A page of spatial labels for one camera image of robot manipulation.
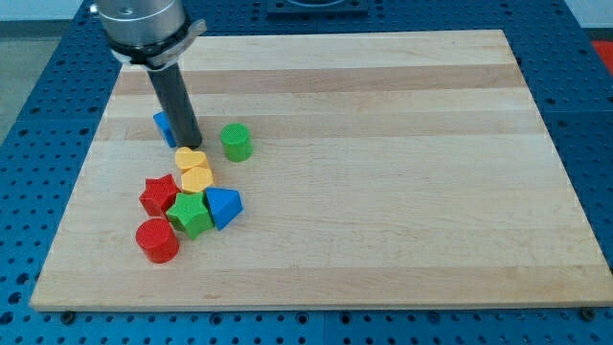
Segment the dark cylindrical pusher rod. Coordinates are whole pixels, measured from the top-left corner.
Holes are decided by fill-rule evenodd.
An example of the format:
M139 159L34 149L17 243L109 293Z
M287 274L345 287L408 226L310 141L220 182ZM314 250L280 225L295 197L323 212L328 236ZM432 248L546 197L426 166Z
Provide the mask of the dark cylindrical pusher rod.
M148 71L148 77L166 113L176 145L191 149L199 147L202 134L178 64Z

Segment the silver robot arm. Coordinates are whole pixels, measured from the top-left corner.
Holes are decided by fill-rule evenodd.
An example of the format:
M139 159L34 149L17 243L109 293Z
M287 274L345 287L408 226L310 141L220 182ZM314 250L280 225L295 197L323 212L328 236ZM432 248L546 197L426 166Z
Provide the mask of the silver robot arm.
M113 56L144 68L179 147L197 148L202 133L178 60L207 30L181 0L95 0L90 12L102 22Z

